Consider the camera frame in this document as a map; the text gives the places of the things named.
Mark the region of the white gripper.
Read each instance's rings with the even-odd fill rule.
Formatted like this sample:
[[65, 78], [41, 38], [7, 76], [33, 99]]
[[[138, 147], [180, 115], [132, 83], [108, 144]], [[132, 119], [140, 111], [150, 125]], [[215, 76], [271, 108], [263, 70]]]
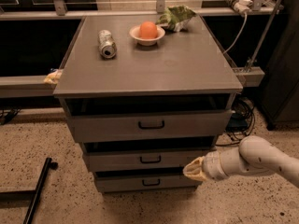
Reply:
[[207, 178], [214, 181], [222, 181], [228, 178], [228, 175], [221, 167], [221, 156], [218, 151], [209, 152], [204, 158], [194, 159], [184, 167], [183, 174], [191, 180], [201, 182], [207, 181]]

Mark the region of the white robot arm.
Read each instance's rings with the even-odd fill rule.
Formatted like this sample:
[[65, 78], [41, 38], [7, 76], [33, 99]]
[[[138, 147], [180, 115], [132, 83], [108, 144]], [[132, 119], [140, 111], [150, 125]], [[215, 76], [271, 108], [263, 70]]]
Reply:
[[299, 187], [299, 160], [259, 136], [248, 136], [238, 147], [212, 151], [198, 157], [183, 169], [191, 180], [221, 181], [232, 175], [264, 176], [278, 174]]

